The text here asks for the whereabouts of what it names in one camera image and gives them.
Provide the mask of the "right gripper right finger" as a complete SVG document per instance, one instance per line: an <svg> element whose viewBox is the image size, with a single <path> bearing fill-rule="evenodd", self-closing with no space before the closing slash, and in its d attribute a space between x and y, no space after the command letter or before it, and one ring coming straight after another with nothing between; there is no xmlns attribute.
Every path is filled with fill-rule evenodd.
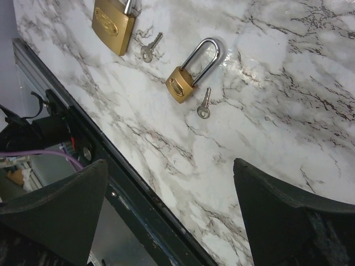
<svg viewBox="0 0 355 266"><path fill-rule="evenodd" d="M255 265L354 265L354 205L307 192L234 160Z"/></svg>

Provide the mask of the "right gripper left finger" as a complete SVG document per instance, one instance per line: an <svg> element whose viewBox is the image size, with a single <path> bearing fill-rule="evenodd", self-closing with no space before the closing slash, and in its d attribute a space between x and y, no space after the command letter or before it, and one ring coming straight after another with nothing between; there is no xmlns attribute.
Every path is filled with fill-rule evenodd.
<svg viewBox="0 0 355 266"><path fill-rule="evenodd" d="M1 265L86 265L108 185L98 160L1 202Z"/></svg>

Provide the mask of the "small brass padlock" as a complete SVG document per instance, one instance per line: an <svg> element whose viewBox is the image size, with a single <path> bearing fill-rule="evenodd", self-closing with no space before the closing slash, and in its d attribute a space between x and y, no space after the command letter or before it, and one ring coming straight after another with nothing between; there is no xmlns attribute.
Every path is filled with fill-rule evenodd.
<svg viewBox="0 0 355 266"><path fill-rule="evenodd" d="M214 55L198 75L193 76L188 69L188 66L197 59L197 56L200 55L202 49L207 46L214 47ZM219 40L213 37L204 38L187 59L181 65L177 66L168 76L165 85L173 99L179 104L185 102L193 94L203 78L217 65L221 56L222 48Z"/></svg>

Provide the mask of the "large padlock silver key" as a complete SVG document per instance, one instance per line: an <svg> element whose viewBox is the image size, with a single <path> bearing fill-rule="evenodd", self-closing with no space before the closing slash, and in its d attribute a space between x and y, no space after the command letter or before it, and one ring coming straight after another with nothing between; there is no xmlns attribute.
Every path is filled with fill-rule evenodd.
<svg viewBox="0 0 355 266"><path fill-rule="evenodd" d="M153 58L153 50L160 42L163 37L163 33L159 32L153 42L149 43L148 45L144 45L141 47L140 54L145 63L150 63Z"/></svg>

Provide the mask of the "large brass padlock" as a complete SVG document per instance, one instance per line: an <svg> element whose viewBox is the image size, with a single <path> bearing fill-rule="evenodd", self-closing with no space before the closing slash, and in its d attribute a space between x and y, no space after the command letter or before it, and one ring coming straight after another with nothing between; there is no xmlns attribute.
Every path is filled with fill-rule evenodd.
<svg viewBox="0 0 355 266"><path fill-rule="evenodd" d="M135 1L96 0L92 29L98 38L116 55L125 55L136 16L132 13Z"/></svg>

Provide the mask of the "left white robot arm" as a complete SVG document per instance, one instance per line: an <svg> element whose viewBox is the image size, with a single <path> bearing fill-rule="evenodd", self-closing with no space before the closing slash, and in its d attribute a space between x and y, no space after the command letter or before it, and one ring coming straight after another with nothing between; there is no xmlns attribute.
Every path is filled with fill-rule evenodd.
<svg viewBox="0 0 355 266"><path fill-rule="evenodd" d="M10 109L1 106L8 124L1 131L2 152L25 152L44 150L61 143L68 143L74 153L86 162L91 162L94 151L90 141L83 135L70 114L70 110L58 105L58 99L51 90L44 100L31 92L39 102L39 111L34 116L20 117Z"/></svg>

